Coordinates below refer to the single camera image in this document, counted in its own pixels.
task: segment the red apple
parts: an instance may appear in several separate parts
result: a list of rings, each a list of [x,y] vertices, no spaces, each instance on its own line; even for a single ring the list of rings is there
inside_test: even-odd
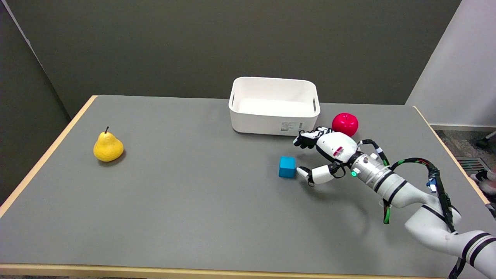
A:
[[[358,119],[351,113],[340,113],[334,117],[332,129],[351,137],[358,130]]]

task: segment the red label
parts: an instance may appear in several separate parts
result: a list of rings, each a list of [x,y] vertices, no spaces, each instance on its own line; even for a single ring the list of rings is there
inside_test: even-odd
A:
[[[343,153],[344,149],[342,146],[340,146],[338,149],[336,149],[336,151],[334,152],[333,156],[334,157],[337,157],[339,155],[341,155]]]

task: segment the yellow pear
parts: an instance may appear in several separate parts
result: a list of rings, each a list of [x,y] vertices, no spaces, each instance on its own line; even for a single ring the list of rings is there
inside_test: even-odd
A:
[[[111,132],[108,132],[109,127],[105,132],[100,133],[93,147],[93,154],[100,161],[110,162],[122,155],[124,151],[123,143],[118,140]]]

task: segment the gray table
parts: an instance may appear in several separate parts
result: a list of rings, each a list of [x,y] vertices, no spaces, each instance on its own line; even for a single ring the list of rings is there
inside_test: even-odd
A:
[[[321,110],[323,126],[338,113],[355,114],[354,139],[374,139],[390,161],[431,160],[464,216],[457,229],[496,234],[478,193],[415,108],[323,103]],[[100,163],[92,147],[106,126],[126,151]],[[419,205],[393,209],[384,225],[379,197],[356,178],[315,188],[279,178],[280,156],[326,164],[292,140],[236,133],[227,100],[94,98],[2,206],[0,273],[447,276],[456,259],[424,248],[404,228]],[[397,172],[427,191],[423,166]],[[484,278],[470,266],[463,277]]]

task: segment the wooden table edge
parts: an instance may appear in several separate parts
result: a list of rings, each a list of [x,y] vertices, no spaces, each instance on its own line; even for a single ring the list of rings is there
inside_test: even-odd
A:
[[[84,265],[0,264],[0,275],[158,279],[434,279],[432,277],[192,270]]]
[[[67,127],[47,149],[45,154],[38,160],[34,167],[24,177],[15,188],[12,194],[0,207],[0,218],[5,214],[15,199],[21,194],[33,177],[38,173],[43,164],[50,158],[55,149],[67,136],[72,127],[77,123],[88,107],[97,98],[91,96],[79,112],[70,121]],[[434,129],[428,124],[419,109],[413,106],[422,119],[431,129],[432,133],[439,140],[449,156],[456,163],[460,171],[472,185],[481,199],[488,204],[489,201],[484,196],[475,182],[470,179],[451,151],[442,142]],[[311,274],[311,273],[277,273],[277,272],[251,272],[251,271],[220,271],[220,270],[192,270],[192,269],[166,269],[166,268],[141,268],[141,267],[113,267],[113,266],[90,266],[90,265],[49,265],[49,264],[0,264],[0,275],[32,275],[32,276],[77,276],[77,277],[123,277],[123,278],[160,278],[160,279],[240,279],[250,277],[253,279],[433,279],[432,277],[406,277],[406,276],[376,276],[376,275],[347,275],[347,274]]]
[[[38,162],[34,165],[34,167],[28,172],[28,174],[24,177],[24,179],[17,185],[17,187],[14,189],[12,194],[8,196],[8,198],[5,200],[5,202],[2,204],[0,207],[0,218],[5,214],[7,209],[14,203],[15,199],[19,197],[19,195],[22,193],[24,188],[31,182],[31,179],[38,173],[38,171],[41,169],[41,167],[45,164],[45,162],[50,158],[50,156],[54,153],[55,149],[59,146],[59,144],[62,142],[62,140],[69,134],[70,130],[74,125],[77,123],[77,121],[81,118],[81,116],[84,114],[84,112],[88,109],[88,107],[93,103],[93,101],[98,97],[97,95],[91,96],[88,101],[84,104],[84,106],[79,110],[79,112],[74,116],[74,118],[69,122],[69,124],[66,126],[66,128],[62,131],[62,133],[57,137],[57,139],[52,143],[52,145],[47,149],[45,154],[41,156],[41,158],[38,160]]]
[[[460,165],[460,163],[458,163],[458,160],[456,160],[455,156],[453,156],[453,153],[451,153],[451,151],[448,149],[448,147],[446,147],[446,145],[444,144],[444,142],[441,140],[441,138],[437,135],[437,133],[434,131],[434,129],[429,125],[429,123],[427,122],[426,118],[422,115],[422,113],[420,112],[420,110],[416,107],[416,106],[412,106],[414,107],[417,112],[420,114],[420,116],[424,119],[424,121],[426,122],[427,126],[429,126],[429,128],[431,129],[432,133],[434,134],[434,136],[437,138],[437,140],[441,143],[442,147],[444,147],[444,149],[446,149],[446,152],[448,152],[449,156],[451,157],[451,159],[453,159],[453,161],[455,162],[456,166],[460,169],[460,171],[463,173],[463,175],[465,176],[465,178],[468,180],[468,182],[470,183],[470,185],[472,185],[472,188],[474,188],[475,192],[477,193],[477,195],[479,195],[479,197],[482,199],[482,201],[485,203],[485,204],[489,204],[489,200],[488,198],[486,198],[486,196],[484,196],[484,193],[482,193],[482,190],[479,189],[479,186],[477,186],[477,184],[475,183],[474,180],[472,180],[468,175],[467,173],[465,172],[465,170],[462,168],[462,166]]]

